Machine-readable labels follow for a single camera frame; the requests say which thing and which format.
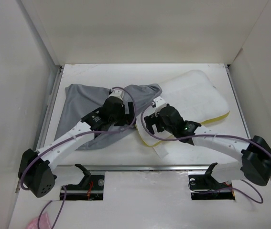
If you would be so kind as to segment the grey pillowcase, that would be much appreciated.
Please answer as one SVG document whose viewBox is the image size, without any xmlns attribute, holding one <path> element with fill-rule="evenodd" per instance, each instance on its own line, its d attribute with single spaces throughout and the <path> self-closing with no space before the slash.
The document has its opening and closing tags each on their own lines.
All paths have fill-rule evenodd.
<svg viewBox="0 0 271 229">
<path fill-rule="evenodd" d="M 150 104 L 154 98 L 162 94 L 161 87 L 156 84 L 133 85 L 124 87 L 129 94 L 124 94 L 124 104 L 131 101 L 130 95 L 136 104 L 136 114 Z M 87 86 L 82 84 L 71 84 L 65 88 L 66 99 L 57 127 L 55 139 L 60 138 L 67 131 L 71 130 L 82 117 L 101 107 L 108 98 L 109 89 L 104 87 Z M 135 131 L 131 127 L 124 132 L 117 134 L 100 134 L 98 137 L 81 145 L 78 150 L 97 150 L 110 146 Z"/>
</svg>

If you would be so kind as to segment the white pillow yellow edge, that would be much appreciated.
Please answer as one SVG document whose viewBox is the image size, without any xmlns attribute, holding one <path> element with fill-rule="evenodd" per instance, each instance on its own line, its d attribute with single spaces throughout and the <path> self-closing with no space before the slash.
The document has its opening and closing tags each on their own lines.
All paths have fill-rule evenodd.
<svg viewBox="0 0 271 229">
<path fill-rule="evenodd" d="M 159 83 L 162 97 L 184 120 L 202 125 L 225 119 L 230 112 L 222 94 L 201 70 L 188 71 Z"/>
</svg>

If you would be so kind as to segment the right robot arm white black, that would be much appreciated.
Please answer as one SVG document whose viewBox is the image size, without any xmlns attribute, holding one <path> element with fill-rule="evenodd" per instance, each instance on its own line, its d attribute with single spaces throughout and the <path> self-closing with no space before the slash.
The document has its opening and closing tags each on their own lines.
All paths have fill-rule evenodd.
<svg viewBox="0 0 271 229">
<path fill-rule="evenodd" d="M 205 147 L 234 159 L 233 162 L 212 163 L 203 175 L 207 187 L 220 183 L 247 179 L 258 186 L 266 186 L 271 177 L 271 148 L 259 136 L 246 139 L 213 132 L 200 123 L 184 120 L 178 110 L 167 104 L 158 112 L 140 115 L 144 130 L 153 138 L 155 132 L 168 132 L 173 141 Z"/>
</svg>

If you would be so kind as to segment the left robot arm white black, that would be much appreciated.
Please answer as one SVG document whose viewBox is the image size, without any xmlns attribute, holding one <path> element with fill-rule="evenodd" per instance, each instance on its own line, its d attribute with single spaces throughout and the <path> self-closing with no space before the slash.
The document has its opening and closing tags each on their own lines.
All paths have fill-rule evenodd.
<svg viewBox="0 0 271 229">
<path fill-rule="evenodd" d="M 54 171 L 63 159 L 98 137 L 124 132 L 133 126 L 135 120 L 133 101 L 125 104 L 121 98 L 109 96 L 101 107 L 83 116 L 54 142 L 37 151 L 28 149 L 22 154 L 18 171 L 21 187 L 37 198 L 44 197 L 55 186 L 58 176 Z"/>
</svg>

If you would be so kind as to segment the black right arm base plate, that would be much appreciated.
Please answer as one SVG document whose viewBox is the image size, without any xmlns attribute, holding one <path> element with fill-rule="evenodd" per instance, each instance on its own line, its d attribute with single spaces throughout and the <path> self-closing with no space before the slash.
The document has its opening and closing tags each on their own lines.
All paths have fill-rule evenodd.
<svg viewBox="0 0 271 229">
<path fill-rule="evenodd" d="M 219 183 L 211 176 L 216 165 L 217 163 L 212 163 L 204 174 L 188 175 L 191 200 L 235 200 L 232 185 Z"/>
</svg>

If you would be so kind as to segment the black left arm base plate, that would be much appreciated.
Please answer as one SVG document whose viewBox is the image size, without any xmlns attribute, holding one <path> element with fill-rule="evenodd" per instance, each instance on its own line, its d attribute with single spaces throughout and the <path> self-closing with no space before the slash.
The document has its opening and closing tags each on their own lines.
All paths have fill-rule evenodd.
<svg viewBox="0 0 271 229">
<path fill-rule="evenodd" d="M 70 201 L 103 200 L 105 174 L 91 172 L 81 164 L 57 167 L 55 185 L 60 187 L 60 200 L 66 197 Z"/>
</svg>

